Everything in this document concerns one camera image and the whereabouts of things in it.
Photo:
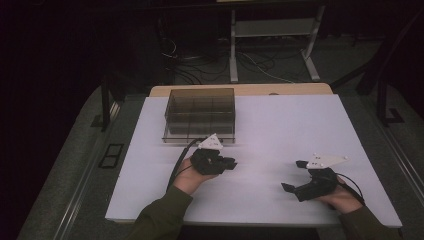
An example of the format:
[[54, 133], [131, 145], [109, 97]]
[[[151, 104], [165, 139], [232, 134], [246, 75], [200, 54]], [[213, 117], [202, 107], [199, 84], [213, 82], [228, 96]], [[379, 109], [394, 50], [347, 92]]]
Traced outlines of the light wooden table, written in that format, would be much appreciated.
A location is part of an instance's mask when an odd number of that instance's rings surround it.
[[150, 97], [168, 97], [172, 90], [178, 89], [217, 89], [231, 88], [236, 96], [253, 95], [332, 95], [326, 83], [277, 83], [277, 84], [219, 84], [219, 85], [173, 85], [155, 86]]

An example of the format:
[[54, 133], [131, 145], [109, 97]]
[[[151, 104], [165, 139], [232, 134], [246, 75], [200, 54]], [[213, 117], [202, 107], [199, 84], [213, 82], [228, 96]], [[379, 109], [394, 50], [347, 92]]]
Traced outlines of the person's left hand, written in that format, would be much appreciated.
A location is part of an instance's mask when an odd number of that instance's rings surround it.
[[173, 186], [192, 195], [205, 181], [215, 178], [215, 175], [202, 175], [192, 167], [190, 159], [184, 159], [178, 168]]

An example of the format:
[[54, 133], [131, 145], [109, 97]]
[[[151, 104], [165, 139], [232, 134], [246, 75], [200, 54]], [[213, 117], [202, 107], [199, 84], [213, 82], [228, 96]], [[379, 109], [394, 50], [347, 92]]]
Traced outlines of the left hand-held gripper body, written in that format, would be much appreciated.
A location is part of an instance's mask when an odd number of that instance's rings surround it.
[[190, 162], [194, 169], [201, 175], [218, 175], [225, 170], [220, 155], [223, 145], [216, 134], [212, 134], [205, 140], [202, 140], [193, 155]]

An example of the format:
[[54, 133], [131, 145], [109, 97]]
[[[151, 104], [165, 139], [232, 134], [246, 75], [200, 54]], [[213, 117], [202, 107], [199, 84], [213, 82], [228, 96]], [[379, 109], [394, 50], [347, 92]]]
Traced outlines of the transparent brown drawer box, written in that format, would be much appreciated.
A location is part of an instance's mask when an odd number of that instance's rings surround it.
[[164, 114], [165, 143], [189, 143], [216, 134], [222, 143], [235, 142], [235, 94], [232, 88], [176, 89]]

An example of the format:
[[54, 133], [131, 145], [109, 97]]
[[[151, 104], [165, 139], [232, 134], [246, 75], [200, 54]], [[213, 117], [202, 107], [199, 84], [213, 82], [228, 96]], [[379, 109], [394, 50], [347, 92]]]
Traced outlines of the person's right hand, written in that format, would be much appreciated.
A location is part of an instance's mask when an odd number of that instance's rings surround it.
[[339, 185], [333, 192], [317, 198], [318, 201], [329, 204], [341, 214], [348, 214], [363, 207], [363, 204], [355, 196], [343, 187], [345, 183], [340, 177], [337, 178]]

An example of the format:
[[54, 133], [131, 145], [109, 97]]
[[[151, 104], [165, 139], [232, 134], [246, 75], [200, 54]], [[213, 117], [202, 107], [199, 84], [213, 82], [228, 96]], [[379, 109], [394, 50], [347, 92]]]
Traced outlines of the white table mat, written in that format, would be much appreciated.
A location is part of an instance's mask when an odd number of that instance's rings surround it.
[[[162, 140], [165, 97], [149, 97], [142, 107], [106, 217], [132, 222], [160, 198], [183, 148]], [[235, 139], [222, 155], [234, 169], [200, 186], [185, 220], [207, 225], [321, 227], [338, 224], [335, 211], [318, 201], [300, 202], [283, 190], [309, 182], [299, 160], [314, 155], [343, 157], [334, 171], [353, 179], [365, 203], [388, 227], [401, 221], [378, 179], [351, 121], [336, 95], [239, 96]]]

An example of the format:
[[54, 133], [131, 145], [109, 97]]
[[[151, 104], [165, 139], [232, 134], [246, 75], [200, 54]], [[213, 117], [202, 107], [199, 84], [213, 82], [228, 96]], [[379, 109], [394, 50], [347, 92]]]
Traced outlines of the black metal stand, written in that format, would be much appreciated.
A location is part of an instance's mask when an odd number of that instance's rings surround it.
[[368, 62], [331, 83], [330, 88], [335, 90], [360, 74], [363, 77], [356, 92], [369, 95], [377, 87], [376, 115], [384, 126], [403, 121], [395, 109], [387, 107], [389, 86], [424, 120], [424, 5], [383, 41]]
[[100, 85], [101, 113], [94, 117], [92, 127], [100, 127], [104, 132], [111, 122], [112, 104], [122, 102], [125, 97], [125, 91], [122, 81], [116, 74], [104, 75]]

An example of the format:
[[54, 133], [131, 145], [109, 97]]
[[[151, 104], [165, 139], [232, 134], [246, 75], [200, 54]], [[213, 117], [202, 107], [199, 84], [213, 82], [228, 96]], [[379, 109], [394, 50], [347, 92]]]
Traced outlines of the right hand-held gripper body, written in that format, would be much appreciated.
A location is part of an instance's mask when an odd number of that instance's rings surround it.
[[338, 184], [332, 166], [347, 162], [347, 156], [314, 154], [308, 161], [306, 169], [311, 181], [296, 187], [294, 194], [300, 202], [325, 196], [333, 192]]

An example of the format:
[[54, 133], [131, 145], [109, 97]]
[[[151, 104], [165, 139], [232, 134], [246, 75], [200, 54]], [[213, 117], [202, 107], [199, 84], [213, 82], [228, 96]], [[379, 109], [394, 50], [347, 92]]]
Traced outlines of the grey metal stand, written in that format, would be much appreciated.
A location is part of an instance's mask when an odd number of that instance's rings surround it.
[[318, 82], [320, 76], [313, 63], [311, 53], [318, 36], [324, 11], [325, 6], [319, 6], [317, 14], [313, 18], [239, 21], [236, 19], [236, 11], [232, 10], [229, 56], [230, 82], [238, 82], [236, 39], [267, 36], [307, 36], [308, 44], [301, 51], [301, 56], [311, 80]]

